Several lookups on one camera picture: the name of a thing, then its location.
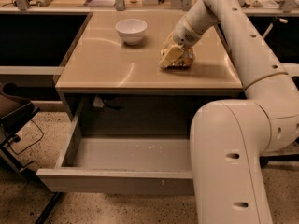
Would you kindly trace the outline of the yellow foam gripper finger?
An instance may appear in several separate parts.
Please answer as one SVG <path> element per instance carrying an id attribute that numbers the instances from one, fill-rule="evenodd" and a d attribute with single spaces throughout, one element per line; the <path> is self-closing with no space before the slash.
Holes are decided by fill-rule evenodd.
<path id="1" fill-rule="evenodd" d="M 184 48 L 180 45 L 169 45 L 161 50 L 160 66 L 167 68 L 175 63 L 184 53 Z"/>

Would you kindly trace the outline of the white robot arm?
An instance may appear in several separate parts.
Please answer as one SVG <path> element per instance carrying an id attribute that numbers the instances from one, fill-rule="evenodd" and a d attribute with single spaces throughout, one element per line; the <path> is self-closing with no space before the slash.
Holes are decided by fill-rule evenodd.
<path id="1" fill-rule="evenodd" d="M 299 91 L 239 0 L 198 0 L 166 39 L 160 65 L 178 63 L 215 24 L 223 30 L 246 97 L 208 103 L 192 119 L 198 224 L 272 224 L 259 158 L 297 139 Z"/>

